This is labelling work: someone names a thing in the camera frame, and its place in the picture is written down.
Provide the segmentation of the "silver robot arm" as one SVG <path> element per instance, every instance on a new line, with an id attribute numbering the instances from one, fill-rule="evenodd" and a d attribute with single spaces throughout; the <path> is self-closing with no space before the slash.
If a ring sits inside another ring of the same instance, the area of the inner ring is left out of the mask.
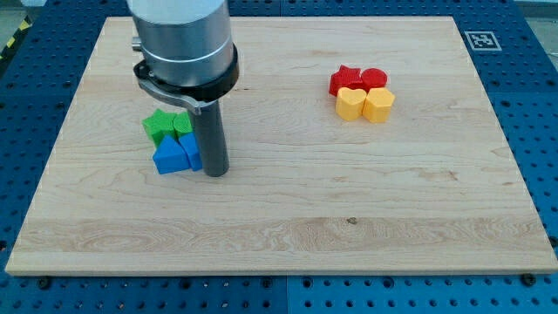
<path id="1" fill-rule="evenodd" d="M 200 115 L 234 87 L 238 51 L 226 0 L 127 0 L 141 89 Z"/>

